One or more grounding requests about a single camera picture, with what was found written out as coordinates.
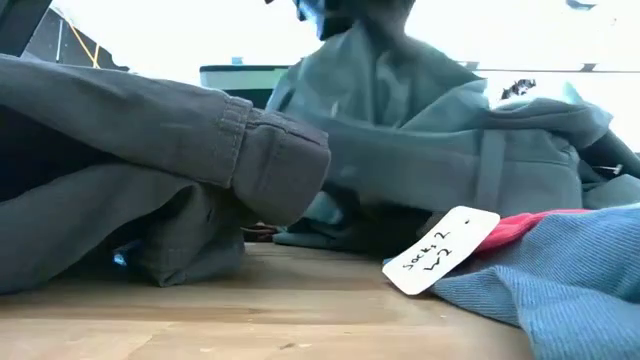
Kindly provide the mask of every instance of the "wooden table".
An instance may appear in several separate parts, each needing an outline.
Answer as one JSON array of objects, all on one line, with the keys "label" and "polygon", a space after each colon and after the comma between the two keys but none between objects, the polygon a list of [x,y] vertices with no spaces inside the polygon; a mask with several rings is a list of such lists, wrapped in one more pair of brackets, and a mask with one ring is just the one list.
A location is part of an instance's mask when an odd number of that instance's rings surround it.
[{"label": "wooden table", "polygon": [[491,359],[532,357],[521,330],[409,299],[380,264],[248,245],[230,280],[160,289],[58,280],[0,298],[0,359]]}]

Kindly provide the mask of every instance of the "price tag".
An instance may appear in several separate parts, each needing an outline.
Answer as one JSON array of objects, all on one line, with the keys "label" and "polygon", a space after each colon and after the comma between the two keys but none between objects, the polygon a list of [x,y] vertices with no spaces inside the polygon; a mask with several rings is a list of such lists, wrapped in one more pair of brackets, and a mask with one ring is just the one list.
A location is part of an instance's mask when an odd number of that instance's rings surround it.
[{"label": "price tag", "polygon": [[417,295],[453,270],[498,226],[500,215],[458,206],[382,272],[407,295]]}]

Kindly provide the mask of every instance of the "blue object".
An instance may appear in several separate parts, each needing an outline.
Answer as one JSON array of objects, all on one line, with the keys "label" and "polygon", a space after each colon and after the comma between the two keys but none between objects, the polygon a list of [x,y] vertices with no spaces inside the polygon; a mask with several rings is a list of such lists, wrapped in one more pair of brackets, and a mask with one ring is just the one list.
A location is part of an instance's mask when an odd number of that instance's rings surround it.
[{"label": "blue object", "polygon": [[640,207],[551,215],[431,289],[528,335],[535,358],[640,359]]}]

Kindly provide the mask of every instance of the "jacket sleeve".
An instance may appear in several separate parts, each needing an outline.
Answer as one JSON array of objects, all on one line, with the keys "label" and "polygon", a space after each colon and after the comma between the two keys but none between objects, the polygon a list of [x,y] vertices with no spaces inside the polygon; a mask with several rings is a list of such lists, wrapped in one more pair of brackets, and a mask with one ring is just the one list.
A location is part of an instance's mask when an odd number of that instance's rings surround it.
[{"label": "jacket sleeve", "polygon": [[222,91],[0,55],[0,106],[130,163],[232,189],[295,222],[324,181],[327,136]]}]

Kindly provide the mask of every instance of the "gray fabric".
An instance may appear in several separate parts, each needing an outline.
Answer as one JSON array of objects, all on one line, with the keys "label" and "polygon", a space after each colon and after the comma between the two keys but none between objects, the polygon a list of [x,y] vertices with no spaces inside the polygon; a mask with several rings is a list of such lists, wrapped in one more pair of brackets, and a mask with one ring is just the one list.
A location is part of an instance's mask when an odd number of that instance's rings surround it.
[{"label": "gray fabric", "polygon": [[137,260],[158,284],[229,271],[240,226],[295,222],[330,160],[323,132],[220,91],[7,56],[0,83],[0,293],[149,216]]},{"label": "gray fabric", "polygon": [[[385,49],[355,25],[277,84],[267,109],[329,134],[331,188],[324,191],[333,198],[323,200],[323,209],[310,208],[308,224],[276,236],[277,242],[321,244],[318,233],[331,238],[324,242],[332,248],[415,241],[353,233],[354,219],[363,218],[399,229],[369,216],[371,207],[384,205],[424,210],[424,221],[430,212],[458,205],[503,216],[583,207],[579,152],[610,133],[609,113],[585,102],[570,84],[554,89],[553,97],[492,107],[487,80],[426,44],[407,43],[411,51]],[[344,204],[345,192],[355,204]],[[337,213],[345,220],[332,224]]]}]

